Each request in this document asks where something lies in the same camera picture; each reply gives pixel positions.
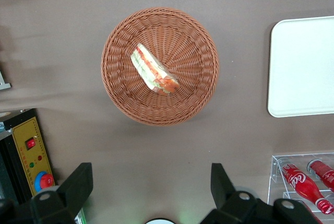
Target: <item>red bottle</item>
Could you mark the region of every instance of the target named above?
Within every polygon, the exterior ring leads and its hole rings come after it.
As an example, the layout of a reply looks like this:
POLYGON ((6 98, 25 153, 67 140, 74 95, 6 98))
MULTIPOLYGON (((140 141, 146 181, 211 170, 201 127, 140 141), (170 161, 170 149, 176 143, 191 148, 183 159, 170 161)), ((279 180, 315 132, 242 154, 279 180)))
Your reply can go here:
POLYGON ((301 197, 312 202, 326 215, 334 212, 332 203, 324 198, 310 177, 299 170, 289 159, 282 158, 278 161, 284 178, 301 197))
POLYGON ((334 170, 320 160, 312 160, 307 165, 310 174, 316 174, 326 187, 334 192, 334 170))

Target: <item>woven basket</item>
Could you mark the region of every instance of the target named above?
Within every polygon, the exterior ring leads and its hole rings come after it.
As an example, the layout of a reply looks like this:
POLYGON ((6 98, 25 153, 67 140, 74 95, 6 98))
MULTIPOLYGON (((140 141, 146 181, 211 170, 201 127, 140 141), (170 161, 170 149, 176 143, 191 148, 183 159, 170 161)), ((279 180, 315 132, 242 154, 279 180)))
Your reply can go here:
POLYGON ((173 125, 197 114, 211 98, 218 78, 218 55, 203 26, 166 7, 138 11, 117 25, 102 53, 105 89, 115 105, 135 121, 173 125), (180 88, 168 96, 151 91, 130 56, 142 43, 177 76, 180 88))

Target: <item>bottle cap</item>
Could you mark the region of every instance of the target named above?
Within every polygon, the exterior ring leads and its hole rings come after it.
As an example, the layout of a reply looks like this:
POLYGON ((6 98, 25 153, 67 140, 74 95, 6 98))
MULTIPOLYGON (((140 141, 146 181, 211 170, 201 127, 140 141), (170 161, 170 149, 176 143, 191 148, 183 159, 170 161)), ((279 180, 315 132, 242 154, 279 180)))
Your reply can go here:
POLYGON ((334 206, 332 205, 331 202, 329 202, 325 198, 318 199, 315 205, 325 215, 330 215, 331 213, 334 212, 334 206))

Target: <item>bottle holder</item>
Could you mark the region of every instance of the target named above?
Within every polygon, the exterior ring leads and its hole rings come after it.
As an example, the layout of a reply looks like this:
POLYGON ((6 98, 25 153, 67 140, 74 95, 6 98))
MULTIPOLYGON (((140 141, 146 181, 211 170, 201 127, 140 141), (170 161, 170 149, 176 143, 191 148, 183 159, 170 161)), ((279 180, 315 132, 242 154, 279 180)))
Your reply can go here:
POLYGON ((288 158, 307 176, 309 176, 318 186, 322 195, 329 201, 334 203, 334 193, 328 189, 322 181, 315 175, 312 175, 307 170, 307 164, 314 159, 320 159, 323 163, 334 168, 334 153, 327 154, 305 154, 305 155, 285 155, 272 156, 271 173, 269 181, 268 204, 273 205, 273 202, 278 198, 285 199, 300 199, 302 200, 312 212, 323 222, 323 224, 330 224, 334 222, 334 215, 324 215, 320 210, 310 201, 301 197, 291 185, 284 179, 280 170, 278 160, 281 158, 288 158))

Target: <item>red button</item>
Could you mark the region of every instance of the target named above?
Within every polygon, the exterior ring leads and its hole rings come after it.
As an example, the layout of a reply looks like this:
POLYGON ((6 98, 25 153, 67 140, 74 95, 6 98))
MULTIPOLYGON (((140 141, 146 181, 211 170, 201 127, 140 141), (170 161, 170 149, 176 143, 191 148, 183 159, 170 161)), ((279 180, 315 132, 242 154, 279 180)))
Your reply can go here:
POLYGON ((53 176, 52 174, 45 174, 42 176, 41 178, 41 182, 40 182, 40 186, 41 189, 46 188, 46 187, 50 187, 53 185, 53 176))
POLYGON ((33 148, 34 146, 36 146, 36 142, 34 139, 30 139, 26 141, 26 146, 27 146, 27 150, 33 148))

